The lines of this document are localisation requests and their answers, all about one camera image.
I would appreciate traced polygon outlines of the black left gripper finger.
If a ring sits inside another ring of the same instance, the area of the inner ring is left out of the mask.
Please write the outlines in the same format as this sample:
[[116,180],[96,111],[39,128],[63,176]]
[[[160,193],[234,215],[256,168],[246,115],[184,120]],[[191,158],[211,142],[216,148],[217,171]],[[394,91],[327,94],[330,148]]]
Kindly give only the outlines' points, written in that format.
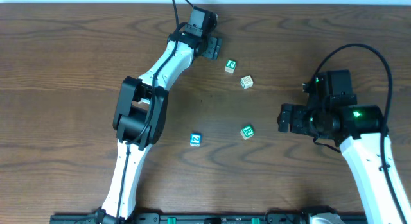
[[214,59],[218,58],[221,47],[222,47],[222,39],[221,38],[216,38],[216,45],[215,45],[215,49],[214,49]]
[[208,59],[217,59],[218,52],[218,39],[216,37],[210,37],[205,51],[205,57]]

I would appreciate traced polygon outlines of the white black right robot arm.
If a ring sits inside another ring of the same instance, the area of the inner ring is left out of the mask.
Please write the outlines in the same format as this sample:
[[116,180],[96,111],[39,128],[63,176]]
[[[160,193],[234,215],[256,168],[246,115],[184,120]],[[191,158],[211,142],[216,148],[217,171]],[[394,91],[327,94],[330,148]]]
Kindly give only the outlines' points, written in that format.
[[280,132],[334,141],[354,176],[369,223],[410,223],[410,202],[397,172],[391,140],[376,105],[327,110],[283,104]]

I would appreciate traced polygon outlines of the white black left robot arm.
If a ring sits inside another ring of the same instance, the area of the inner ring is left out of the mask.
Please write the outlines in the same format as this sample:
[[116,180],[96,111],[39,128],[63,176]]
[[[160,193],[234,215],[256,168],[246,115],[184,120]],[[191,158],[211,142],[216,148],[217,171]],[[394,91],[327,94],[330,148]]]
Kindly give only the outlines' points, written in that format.
[[217,59],[221,46],[221,38],[171,34],[166,50],[146,73],[123,80],[112,124],[118,155],[97,223],[124,223],[133,215],[144,160],[164,129],[172,85],[196,57]]

